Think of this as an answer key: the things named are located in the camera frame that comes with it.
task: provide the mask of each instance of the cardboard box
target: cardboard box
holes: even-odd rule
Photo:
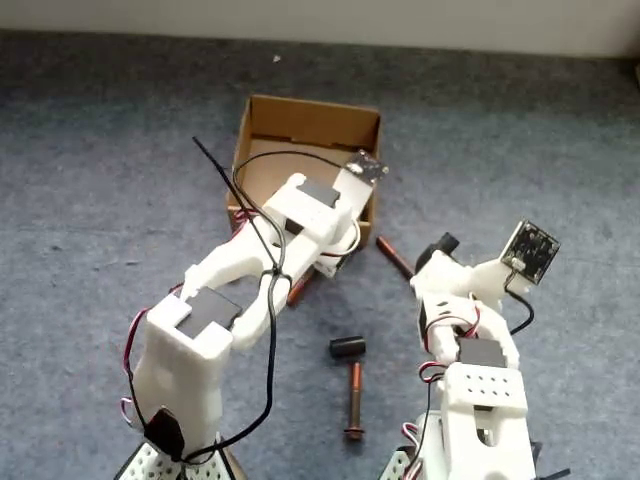
[[[243,163],[252,155],[277,150],[315,153],[340,165],[358,149],[378,158],[379,133],[380,114],[374,109],[252,95],[242,117],[233,165]],[[238,180],[247,194],[262,205],[296,172],[331,185],[338,169],[308,157],[278,154],[249,163],[239,172]],[[375,205],[374,190],[359,220],[361,247],[369,239]],[[227,192],[227,209],[233,229],[233,214],[239,206],[230,192]]]

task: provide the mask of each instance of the black wire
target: black wire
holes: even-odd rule
[[[220,166],[217,160],[208,152],[208,150],[204,147],[204,145],[202,145],[202,143],[196,137],[193,137],[193,141],[196,143],[196,145],[198,145],[200,150],[207,156],[207,158],[209,158],[209,160],[211,160],[211,162],[216,166],[216,170],[218,170],[218,173],[220,174],[220,176],[223,178],[223,180],[229,187],[229,190],[232,192],[233,196],[238,202],[238,205],[240,205],[240,208],[245,212],[245,214],[251,221],[251,225],[253,226],[256,234],[258,235],[258,237],[262,242],[262,245],[264,246],[265,250],[267,250],[269,257],[273,262],[273,269],[270,272],[263,272],[263,273],[271,273],[271,280],[269,282],[269,288],[267,290],[267,307],[269,309],[270,334],[269,334],[269,359],[267,362],[267,402],[264,407],[264,410],[253,422],[251,422],[247,427],[245,427],[244,429],[242,429],[240,432],[233,435],[232,437],[229,437],[221,442],[214,443],[208,447],[204,447],[194,452],[191,452],[184,459],[185,463],[189,463],[191,460],[201,455],[205,455],[207,453],[210,453],[211,455],[213,455],[215,454],[216,451],[219,451],[223,448],[231,446],[234,443],[242,440],[251,432],[253,432],[256,428],[258,428],[262,424],[262,422],[264,422],[267,419],[267,417],[269,416],[269,413],[271,413],[271,408],[273,406],[273,377],[274,377],[274,371],[275,371],[275,355],[276,355],[276,343],[277,343],[276,311],[275,311],[275,305],[273,302],[273,291],[280,277],[287,278],[289,280],[289,288],[291,288],[291,278],[288,277],[287,275],[283,275],[281,270],[282,266],[284,265],[284,260],[286,255],[286,241],[284,237],[284,231],[282,230],[280,225],[273,218],[271,218],[271,216],[269,216],[262,208],[256,205],[253,199],[249,195],[247,195],[247,193],[242,189],[242,187],[239,185],[237,181],[237,172],[242,167],[244,167],[244,165],[249,163],[251,159],[244,162],[244,164],[240,165],[237,169],[233,171],[233,183],[232,183],[229,180],[229,177],[227,177],[226,173],[224,172],[224,169]],[[246,202],[249,205],[251,205],[251,207],[258,213],[258,215],[261,215],[277,232],[279,242],[280,242],[280,257],[278,261],[276,261],[273,258],[273,255],[271,254],[270,249],[267,247],[266,242],[262,238],[260,231],[253,223],[251,219],[251,215],[248,214],[247,208],[244,206],[244,203],[241,197],[244,197]]]
[[[336,168],[342,168],[342,165],[340,165],[339,163],[329,160],[328,158],[321,157],[320,155],[316,155],[315,153],[303,152],[301,150],[273,150],[270,152],[257,153],[256,155],[249,157],[247,160],[238,165],[236,167],[236,170],[241,170],[254,160],[262,157],[268,157],[269,155],[300,155],[303,157],[315,158],[316,160],[320,160],[321,162],[324,162],[327,165],[331,165]]]
[[[529,325],[531,325],[531,322],[533,322],[533,318],[535,316],[535,313],[533,311],[533,306],[531,306],[531,304],[529,302],[527,302],[524,298],[522,298],[520,295],[518,295],[517,293],[512,292],[511,290],[509,290],[509,285],[511,284],[511,281],[515,278],[516,275],[517,275],[517,272],[515,270],[512,270],[511,273],[509,274],[509,276],[507,277],[507,280],[504,282],[504,291],[511,298],[513,298],[516,302],[521,303],[522,305],[524,305],[526,307],[526,309],[528,310],[528,312],[529,312],[529,316],[527,317],[527,319],[524,322],[522,322],[520,325],[518,325],[517,327],[512,328],[509,331],[511,336],[515,335],[516,333],[524,330]]]
[[[262,246],[264,247],[264,249],[267,252],[267,255],[269,255],[269,258],[271,259],[271,261],[273,262],[274,265],[276,265],[276,259],[273,258],[273,255],[271,253],[271,250],[269,249],[269,247],[267,247],[266,242],[264,241],[264,238],[262,238],[262,235],[260,234],[260,232],[258,231],[258,227],[256,227],[255,223],[253,222],[253,217],[251,216],[251,214],[249,213],[249,210],[247,209],[247,207],[244,205],[244,202],[242,201],[242,199],[240,198],[240,195],[238,194],[237,191],[237,187],[235,185],[231,184],[231,181],[229,180],[229,177],[227,176],[227,174],[224,171],[224,168],[222,168],[222,165],[220,165],[220,163],[218,163],[218,161],[215,159],[215,157],[213,155],[211,155],[211,153],[209,152],[209,150],[207,150],[205,148],[205,146],[200,142],[200,140],[198,140],[197,137],[191,137],[193,142],[198,146],[198,148],[200,149],[200,151],[202,151],[202,153],[204,153],[205,157],[207,157],[209,160],[211,160],[211,163],[213,163],[213,166],[216,168],[216,170],[218,171],[218,173],[220,174],[220,176],[222,177],[222,180],[224,180],[224,183],[227,184],[227,187],[229,188],[229,191],[231,191],[231,193],[233,194],[233,196],[235,197],[236,201],[238,202],[238,205],[240,205],[240,208],[242,209],[242,211],[244,212],[244,214],[246,215],[247,219],[249,220],[249,222],[251,223],[251,226],[253,227],[253,229],[256,232],[256,235],[258,235],[258,238],[260,239],[260,242],[262,243]]]
[[[429,383],[429,386],[427,387],[427,411],[424,414],[424,422],[422,422],[422,433],[420,434],[420,442],[418,443],[418,447],[416,448],[416,453],[411,459],[411,462],[409,462],[409,465],[407,465],[407,468],[404,469],[405,472],[410,472],[411,468],[413,468],[413,466],[418,461],[418,456],[420,455],[420,450],[422,450],[422,444],[424,443],[424,437],[427,431],[427,420],[429,419],[429,410],[431,410],[431,386],[438,380],[441,380],[442,377],[444,377],[444,374],[434,374],[433,380],[431,381],[431,383]]]
[[[253,432],[256,428],[260,426],[262,422],[264,422],[269,413],[271,413],[271,407],[273,406],[273,375],[275,370],[275,354],[276,354],[276,312],[275,306],[273,304],[273,289],[275,288],[276,282],[279,276],[273,275],[271,277],[271,282],[269,283],[269,290],[267,291],[267,301],[269,307],[269,327],[270,327],[270,339],[269,339],[269,362],[267,365],[267,404],[265,405],[262,413],[253,421],[249,426],[242,429],[239,433],[234,436],[223,440],[222,442],[215,443],[209,447],[204,447],[199,450],[196,450],[185,458],[185,462],[189,462],[190,460],[199,457],[201,455],[205,455],[207,453],[215,453],[216,451],[226,448],[234,443],[242,440],[244,437]]]
[[[531,306],[531,304],[529,302],[527,302],[524,298],[522,298],[517,293],[512,292],[511,290],[508,290],[506,288],[504,290],[505,290],[505,292],[507,292],[509,294],[509,296],[511,298],[513,298],[517,302],[519,302],[522,305],[524,305],[527,308],[527,310],[529,311],[529,316],[527,317],[527,319],[524,322],[522,322],[520,325],[518,325],[517,327],[512,328],[511,331],[509,332],[511,335],[515,335],[516,333],[521,332],[522,330],[527,328],[529,325],[531,325],[531,322],[533,322],[533,318],[534,318],[535,314],[533,312],[533,307]]]
[[[140,424],[142,425],[142,430],[144,431],[147,428],[147,422],[142,416],[142,410],[140,410],[140,405],[138,404],[138,398],[136,397],[135,389],[133,388],[133,373],[128,373],[127,377],[129,379],[129,390],[131,390],[131,401],[133,402],[133,406],[136,409],[136,415],[138,415],[138,419],[140,420]]]

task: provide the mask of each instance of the metal bracket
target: metal bracket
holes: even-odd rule
[[[242,471],[236,471],[227,459],[227,454],[216,452],[209,461],[198,466],[184,469],[180,477],[182,464],[172,462],[169,457],[159,453],[150,444],[143,442],[120,468],[114,480],[241,480]]]

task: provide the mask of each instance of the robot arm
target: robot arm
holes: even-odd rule
[[[232,240],[186,271],[179,296],[169,294],[148,312],[144,351],[132,378],[141,418],[134,417],[132,425],[174,461],[219,437],[222,374],[231,350],[250,348],[269,325],[269,288],[277,314],[291,284],[309,267],[332,276],[340,266],[339,256],[357,247],[357,218],[375,180],[386,171],[378,164],[380,175],[363,180],[348,168],[354,164],[358,162],[340,171],[333,188],[294,174],[263,206],[286,231],[282,273],[274,285],[269,253],[253,226],[245,223]],[[254,225],[277,258],[280,245],[273,227],[262,217],[254,218]],[[337,256],[325,257],[325,252]],[[216,288],[247,275],[259,277],[260,286],[253,303],[242,311]]]
[[[495,260],[462,266],[451,256],[457,245],[443,236],[410,281],[420,338],[444,373],[437,377],[441,410],[418,419],[427,441],[405,478],[533,480],[519,354],[501,299],[539,283],[559,243],[523,221]]]

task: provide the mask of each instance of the bolt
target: bolt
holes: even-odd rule
[[[360,395],[362,392],[362,365],[351,365],[351,408],[349,409],[349,427],[344,429],[348,440],[360,441],[364,429],[360,426]]]

